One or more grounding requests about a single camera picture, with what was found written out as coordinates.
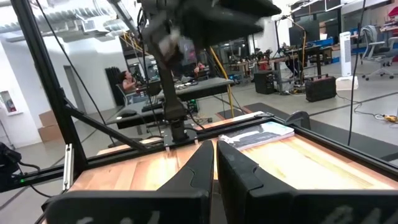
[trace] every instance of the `book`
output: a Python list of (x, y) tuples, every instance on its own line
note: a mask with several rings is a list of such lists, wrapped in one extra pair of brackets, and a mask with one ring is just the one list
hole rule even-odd
[(219, 136), (239, 151), (261, 144), (279, 141), (294, 135), (294, 129), (275, 122), (267, 122), (243, 130)]

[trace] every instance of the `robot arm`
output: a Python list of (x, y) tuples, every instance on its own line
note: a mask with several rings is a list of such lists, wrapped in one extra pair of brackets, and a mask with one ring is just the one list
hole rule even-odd
[(260, 18), (281, 13), (268, 0), (142, 0), (143, 13), (150, 21), (139, 35), (121, 0), (108, 1), (134, 38), (145, 43), (156, 59), (165, 96), (164, 116), (175, 142), (188, 138), (183, 124), (185, 108), (177, 98), (170, 71), (182, 59), (178, 49), (180, 36), (191, 39), (196, 49), (204, 49), (258, 33), (263, 30), (256, 24)]

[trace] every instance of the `black metal frame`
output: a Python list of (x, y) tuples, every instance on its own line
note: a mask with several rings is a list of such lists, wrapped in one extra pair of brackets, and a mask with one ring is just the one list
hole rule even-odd
[[(36, 64), (39, 77), (42, 81), (47, 97), (49, 98), (50, 105), (60, 126), (65, 143), (72, 143), (73, 147), (75, 148), (75, 178), (77, 178), (84, 170), (87, 169), (101, 167), (115, 162), (125, 161), (128, 159), (133, 159), (135, 157), (141, 157), (146, 154), (152, 154), (165, 150), (165, 147), (163, 145), (152, 146), (146, 148), (145, 150), (129, 148), (122, 151), (112, 152), (109, 154), (95, 156), (87, 159), (81, 146), (79, 137), (76, 133), (76, 129), (73, 125), (72, 116), (75, 116), (78, 119), (83, 119), (84, 122), (88, 123), (89, 125), (94, 125), (95, 128), (100, 128), (107, 134), (117, 136), (118, 133), (113, 130), (109, 131), (108, 129), (106, 129), (106, 126), (103, 126), (96, 121), (90, 121), (88, 119), (85, 120), (86, 117), (84, 114), (68, 106), (67, 101), (65, 101), (64, 99), (63, 90), (60, 88), (57, 77), (55, 75), (43, 39), (40, 35), (37, 24), (35, 23), (35, 18), (33, 16), (32, 9), (30, 8), (28, 0), (13, 0), (12, 6), (14, 7), (14, 10), (18, 16), (22, 31), (26, 37), (30, 52)], [(198, 140), (203, 141), (206, 139), (216, 138), (220, 134), (248, 128), (250, 126), (255, 126), (269, 121), (277, 122), (280, 124), (285, 123), (284, 120), (273, 117), (269, 114), (263, 116), (255, 116), (253, 118), (248, 118), (241, 121), (222, 124), (220, 126), (206, 129), (205, 131), (199, 131)], [(351, 159), (352, 161), (356, 161), (370, 169), (373, 169), (376, 172), (381, 173), (382, 175), (398, 181), (398, 168), (390, 165), (388, 162), (372, 157), (361, 151), (353, 149), (352, 147), (345, 146), (339, 142), (328, 139), (324, 136), (321, 136), (317, 133), (314, 133), (313, 131), (307, 130), (295, 124), (291, 124), (290, 127), (295, 129), (296, 134), (301, 135), (321, 146), (327, 147), (328, 149), (337, 152), (338, 154), (341, 154), (348, 159)], [(116, 138), (127, 141), (126, 139), (123, 139), (122, 136)], [(186, 146), (193, 143), (194, 140), (189, 139), (186, 141), (181, 141), (178, 144), (174, 144), (170, 146), (170, 148), (176, 149), (180, 146)], [(23, 182), (19, 182), (13, 186), (10, 186), (8, 190), (56, 179), (61, 177), (62, 175), (63, 166), (56, 166), (53, 168), (44, 169), (40, 172), (27, 174)]]

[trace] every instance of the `chair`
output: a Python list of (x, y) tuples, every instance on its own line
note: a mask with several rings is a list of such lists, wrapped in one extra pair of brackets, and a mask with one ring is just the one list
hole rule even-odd
[(133, 97), (136, 92), (131, 92), (131, 93), (127, 93), (123, 90), (123, 84), (116, 84), (117, 88), (119, 88), (120, 92), (123, 94), (123, 98), (124, 98), (124, 106), (127, 106), (129, 104), (129, 98), (128, 97)]
[(362, 76), (362, 78), (366, 78), (366, 81), (369, 80), (370, 76), (376, 74), (380, 74), (380, 76), (389, 74), (389, 78), (394, 78), (394, 74), (385, 69), (385, 66), (390, 66), (392, 64), (392, 59), (398, 55), (398, 50), (393, 49), (394, 43), (397, 42), (398, 37), (391, 37), (388, 40), (389, 46), (383, 47), (383, 45), (386, 44), (385, 41), (377, 42), (378, 30), (379, 29), (375, 26), (365, 26), (361, 29), (361, 35), (365, 36), (366, 40), (366, 50), (361, 60), (380, 63), (380, 68), (378, 70), (372, 72), (370, 75)]

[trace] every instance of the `person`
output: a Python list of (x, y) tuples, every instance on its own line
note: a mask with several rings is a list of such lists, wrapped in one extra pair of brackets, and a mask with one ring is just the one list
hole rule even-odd
[(129, 71), (123, 71), (119, 74), (119, 81), (123, 85), (125, 92), (131, 92), (136, 89), (136, 81)]

